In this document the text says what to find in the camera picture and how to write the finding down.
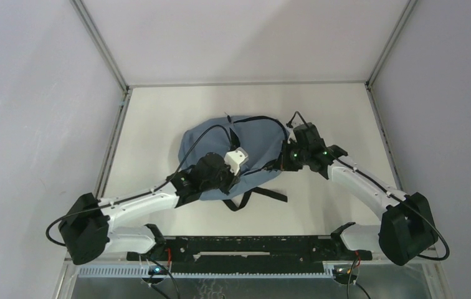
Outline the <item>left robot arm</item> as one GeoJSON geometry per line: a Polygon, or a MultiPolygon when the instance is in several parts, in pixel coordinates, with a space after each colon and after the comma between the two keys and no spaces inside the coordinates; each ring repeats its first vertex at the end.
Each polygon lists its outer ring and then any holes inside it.
{"type": "Polygon", "coordinates": [[[228,193],[238,183],[240,169],[247,160],[242,148],[224,156],[208,153],[189,171],[177,171],[159,186],[137,195],[96,199],[92,193],[84,194],[66,215],[46,228],[45,236],[64,246],[76,265],[119,252],[160,259],[166,252],[166,243],[158,228],[154,224],[133,227],[131,223],[145,215],[197,201],[210,190],[228,193]]]}

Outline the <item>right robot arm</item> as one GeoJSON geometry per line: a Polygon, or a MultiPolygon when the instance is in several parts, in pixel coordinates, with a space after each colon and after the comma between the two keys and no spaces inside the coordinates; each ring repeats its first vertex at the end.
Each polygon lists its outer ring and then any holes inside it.
{"type": "Polygon", "coordinates": [[[308,166],[347,189],[379,219],[377,225],[351,222],[337,229],[338,237],[331,242],[335,257],[348,259],[356,250],[381,252],[399,266],[416,257],[448,259],[450,247],[435,225],[425,196],[392,187],[361,167],[343,148],[327,146],[313,123],[298,125],[292,133],[293,138],[282,145],[282,171],[298,171],[308,166]]]}

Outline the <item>blue-grey backpack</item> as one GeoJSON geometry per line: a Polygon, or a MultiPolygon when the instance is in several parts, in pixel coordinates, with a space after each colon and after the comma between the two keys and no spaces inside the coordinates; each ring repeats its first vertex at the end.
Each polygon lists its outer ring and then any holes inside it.
{"type": "Polygon", "coordinates": [[[180,171],[197,164],[208,153],[225,154],[238,147],[248,154],[248,161],[241,166],[239,182],[224,194],[220,190],[202,193],[198,200],[220,200],[232,211],[245,207],[252,193],[286,202],[288,197],[262,184],[276,178],[278,157],[282,143],[288,141],[288,131],[278,120],[269,116],[226,116],[213,118],[186,131],[179,147],[180,171]]]}

